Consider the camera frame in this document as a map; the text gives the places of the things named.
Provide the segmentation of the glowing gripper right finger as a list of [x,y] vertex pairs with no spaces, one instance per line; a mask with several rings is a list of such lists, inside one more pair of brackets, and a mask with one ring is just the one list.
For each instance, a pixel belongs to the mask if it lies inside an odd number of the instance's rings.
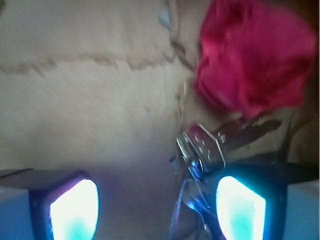
[[231,164],[209,192],[213,240],[317,240],[320,171],[315,164]]

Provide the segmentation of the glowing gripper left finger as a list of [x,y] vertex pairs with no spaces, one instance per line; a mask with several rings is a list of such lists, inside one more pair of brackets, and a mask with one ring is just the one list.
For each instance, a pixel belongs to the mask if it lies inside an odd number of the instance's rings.
[[92,240],[99,208],[98,187],[84,170],[0,172],[2,240]]

